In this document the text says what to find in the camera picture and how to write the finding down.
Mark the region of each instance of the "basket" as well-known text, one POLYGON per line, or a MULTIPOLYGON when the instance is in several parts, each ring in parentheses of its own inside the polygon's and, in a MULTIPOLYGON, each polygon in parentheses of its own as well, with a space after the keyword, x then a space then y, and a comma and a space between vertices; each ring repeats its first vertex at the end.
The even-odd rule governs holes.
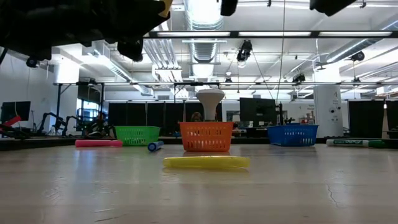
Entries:
POLYGON ((182 144, 188 152, 227 152, 233 122, 180 122, 182 144))
POLYGON ((147 146, 157 141, 160 128, 153 126, 115 126, 118 140, 123 146, 147 146))
POLYGON ((318 125, 284 125, 268 127, 271 144, 278 146, 313 146, 318 125))

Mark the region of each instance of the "ceiling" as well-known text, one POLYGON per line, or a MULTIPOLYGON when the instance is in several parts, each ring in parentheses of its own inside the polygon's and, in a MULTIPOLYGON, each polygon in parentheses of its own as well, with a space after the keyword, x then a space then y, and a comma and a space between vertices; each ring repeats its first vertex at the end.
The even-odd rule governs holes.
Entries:
MULTIPOLYGON (((398 21, 398 2, 394 0, 366 1, 368 5, 363 9, 359 8, 362 1, 357 2, 332 17, 310 11, 308 2, 309 0, 287 0, 284 3, 282 0, 273 0, 272 6, 267 7, 267 1, 240 0, 236 12, 231 17, 223 18, 221 30, 381 30, 386 22, 398 21)), ((186 12, 183 9, 183 0, 174 0, 171 18, 167 21, 169 30, 187 30, 186 12)), ((206 15, 206 8, 203 10, 203 15, 206 15)), ((190 45, 183 43, 183 40, 172 39, 172 47, 182 70, 182 78, 193 81, 197 77, 192 72, 190 45)), ((297 71, 292 71, 292 69, 306 59, 314 58, 316 55, 327 55, 346 44, 359 41, 353 39, 252 39, 254 54, 249 57, 245 67, 238 68, 236 52, 243 39, 221 40, 224 42, 218 44, 214 61, 216 65, 212 76, 208 77, 209 82, 223 82, 226 72, 232 73, 233 82, 238 82, 238 79, 239 82, 262 82, 262 75, 268 82, 283 82, 285 79, 291 82, 291 78, 297 74, 297 71)), ((156 82, 152 75, 153 63, 145 51, 143 61, 136 63, 120 55, 116 46, 116 44, 108 46, 111 51, 110 58, 124 71, 131 74, 133 80, 156 82)), ((362 62, 355 62, 355 69, 353 69, 352 61, 338 62, 342 81, 351 81, 354 73, 357 76, 364 74, 362 77, 365 78, 366 74, 397 62, 398 51, 394 49, 397 47, 398 39, 384 39, 365 48, 363 52, 366 58, 362 62)), ((70 54, 76 53, 76 46, 62 48, 70 54)), ((93 77, 100 82, 118 80, 115 74, 103 64, 91 62, 85 62, 85 64, 88 67, 81 69, 81 77, 93 77)), ((312 80, 313 67, 302 69, 301 72, 305 74, 307 81, 312 80)), ((392 67, 385 72, 366 77, 366 82, 377 82, 390 77, 392 78, 388 80, 389 82, 397 81, 393 78, 395 76, 398 76, 398 69, 392 67)), ((248 89, 252 86, 240 86, 240 88, 248 89)), ((375 88, 377 86, 367 86, 363 89, 374 92, 375 88)))

